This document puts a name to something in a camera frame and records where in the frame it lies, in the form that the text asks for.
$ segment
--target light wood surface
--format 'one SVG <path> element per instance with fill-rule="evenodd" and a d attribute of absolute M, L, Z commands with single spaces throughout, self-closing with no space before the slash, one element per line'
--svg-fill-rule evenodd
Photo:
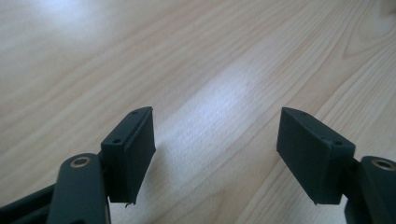
<path fill-rule="evenodd" d="M 279 112 L 396 161 L 396 1 L 3 1 L 0 206 L 151 105 L 157 153 L 113 223 L 345 223 L 276 153 Z"/>

